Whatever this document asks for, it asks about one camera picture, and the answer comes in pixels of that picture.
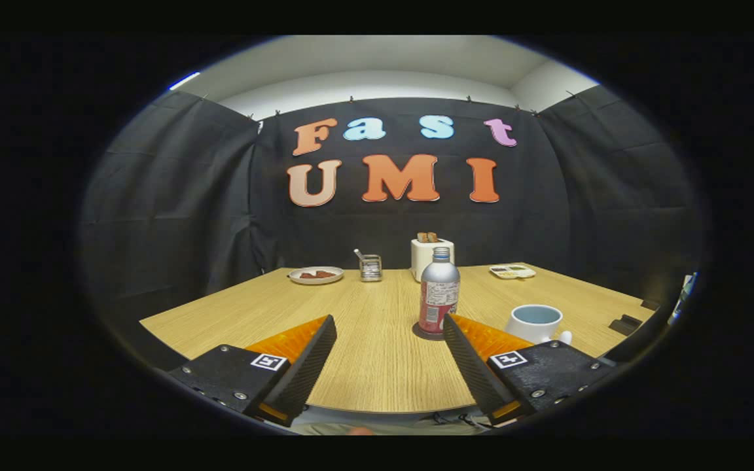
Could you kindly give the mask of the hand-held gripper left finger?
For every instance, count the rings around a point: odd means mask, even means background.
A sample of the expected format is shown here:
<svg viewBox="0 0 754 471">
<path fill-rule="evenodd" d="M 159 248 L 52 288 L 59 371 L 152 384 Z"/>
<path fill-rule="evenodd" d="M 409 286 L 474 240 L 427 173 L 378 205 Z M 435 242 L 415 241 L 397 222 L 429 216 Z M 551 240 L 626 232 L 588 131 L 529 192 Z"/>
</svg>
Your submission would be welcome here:
<svg viewBox="0 0 754 471">
<path fill-rule="evenodd" d="M 336 340 L 335 321 L 326 315 L 254 345 L 218 345 L 167 374 L 224 408 L 289 427 L 304 411 Z"/>
</svg>

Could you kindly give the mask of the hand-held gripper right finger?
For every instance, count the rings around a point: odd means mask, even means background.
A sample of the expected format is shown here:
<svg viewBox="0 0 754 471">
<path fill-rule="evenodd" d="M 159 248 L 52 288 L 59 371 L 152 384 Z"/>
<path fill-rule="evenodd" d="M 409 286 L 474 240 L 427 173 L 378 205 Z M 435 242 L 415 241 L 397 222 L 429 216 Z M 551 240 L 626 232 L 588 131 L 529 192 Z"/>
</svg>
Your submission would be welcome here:
<svg viewBox="0 0 754 471">
<path fill-rule="evenodd" d="M 533 345 L 459 315 L 445 315 L 443 336 L 471 396 L 492 425 L 556 408 L 615 373 L 609 360 L 560 340 Z"/>
</svg>

